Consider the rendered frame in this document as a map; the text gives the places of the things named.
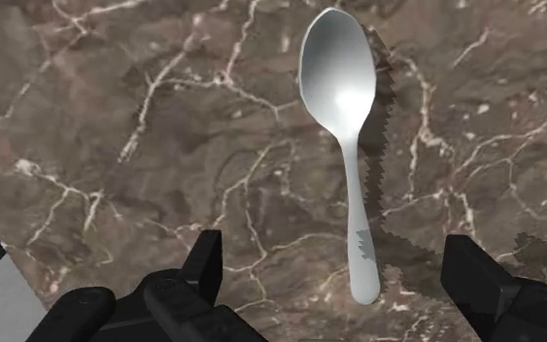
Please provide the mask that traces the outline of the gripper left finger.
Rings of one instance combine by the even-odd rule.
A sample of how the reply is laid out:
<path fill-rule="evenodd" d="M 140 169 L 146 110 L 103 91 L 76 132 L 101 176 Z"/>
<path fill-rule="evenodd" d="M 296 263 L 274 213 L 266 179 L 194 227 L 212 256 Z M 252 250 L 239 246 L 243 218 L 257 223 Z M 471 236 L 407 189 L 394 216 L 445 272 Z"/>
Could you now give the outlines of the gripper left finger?
<path fill-rule="evenodd" d="M 222 233 L 200 232 L 181 268 L 148 274 L 117 299 L 104 287 L 58 298 L 25 342 L 267 342 L 216 299 L 222 284 Z"/>

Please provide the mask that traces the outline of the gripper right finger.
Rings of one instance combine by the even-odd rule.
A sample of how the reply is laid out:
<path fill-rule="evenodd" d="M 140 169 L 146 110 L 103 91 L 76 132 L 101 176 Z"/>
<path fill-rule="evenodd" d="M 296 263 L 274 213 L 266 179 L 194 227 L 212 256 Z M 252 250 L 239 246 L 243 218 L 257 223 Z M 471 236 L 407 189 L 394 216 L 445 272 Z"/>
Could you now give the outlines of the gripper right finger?
<path fill-rule="evenodd" d="M 547 342 L 547 284 L 511 275 L 469 236 L 446 236 L 440 282 L 482 342 Z"/>

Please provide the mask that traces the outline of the white spoon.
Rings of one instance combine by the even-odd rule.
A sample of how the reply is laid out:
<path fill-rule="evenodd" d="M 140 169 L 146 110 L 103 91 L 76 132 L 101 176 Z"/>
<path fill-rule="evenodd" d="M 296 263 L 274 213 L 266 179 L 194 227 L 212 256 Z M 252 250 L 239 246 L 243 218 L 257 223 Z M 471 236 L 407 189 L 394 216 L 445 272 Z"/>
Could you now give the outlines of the white spoon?
<path fill-rule="evenodd" d="M 309 24 L 298 67 L 299 91 L 312 118 L 338 142 L 348 200 L 347 258 L 351 295 L 373 303 L 381 291 L 359 178 L 359 133 L 376 96 L 373 56 L 357 20 L 328 7 Z"/>

